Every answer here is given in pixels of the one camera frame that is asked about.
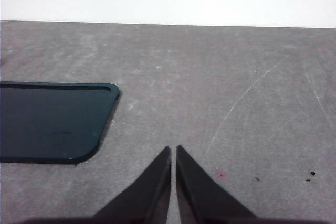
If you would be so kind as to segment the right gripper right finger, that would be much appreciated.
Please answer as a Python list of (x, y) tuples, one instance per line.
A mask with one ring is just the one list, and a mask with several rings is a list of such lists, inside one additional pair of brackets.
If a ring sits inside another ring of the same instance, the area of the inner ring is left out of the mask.
[(196, 219), (257, 218), (221, 188), (181, 145), (176, 148), (176, 185)]

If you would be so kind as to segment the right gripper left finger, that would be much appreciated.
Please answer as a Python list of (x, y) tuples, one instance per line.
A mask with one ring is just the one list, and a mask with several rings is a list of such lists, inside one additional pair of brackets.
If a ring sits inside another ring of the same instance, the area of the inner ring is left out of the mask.
[(106, 204), (95, 219), (153, 219), (167, 217), (171, 191), (171, 149), (165, 147), (143, 173)]

